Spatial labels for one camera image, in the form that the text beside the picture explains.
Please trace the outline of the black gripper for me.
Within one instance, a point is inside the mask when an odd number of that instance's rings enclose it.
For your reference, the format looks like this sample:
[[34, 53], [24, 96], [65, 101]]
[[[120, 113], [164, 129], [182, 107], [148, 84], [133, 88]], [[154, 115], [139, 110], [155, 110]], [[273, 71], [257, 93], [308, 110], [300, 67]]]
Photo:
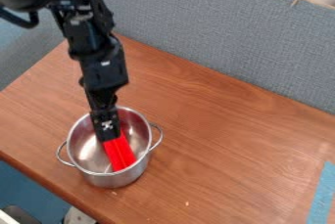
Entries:
[[100, 143], [120, 136], [120, 120], [116, 108], [116, 91], [128, 83], [128, 73], [123, 47], [119, 43], [101, 52], [97, 58], [80, 61], [81, 86], [92, 111], [89, 119], [93, 133]]

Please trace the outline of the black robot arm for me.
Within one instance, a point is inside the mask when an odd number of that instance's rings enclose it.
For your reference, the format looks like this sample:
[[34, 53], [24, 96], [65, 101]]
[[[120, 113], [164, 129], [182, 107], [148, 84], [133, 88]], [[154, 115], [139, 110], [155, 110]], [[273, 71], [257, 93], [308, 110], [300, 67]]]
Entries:
[[103, 143], [120, 137], [116, 91], [128, 83], [121, 42], [112, 34], [113, 14], [103, 0], [0, 0], [0, 18], [22, 27], [38, 24], [37, 11], [50, 12], [77, 61], [93, 133]]

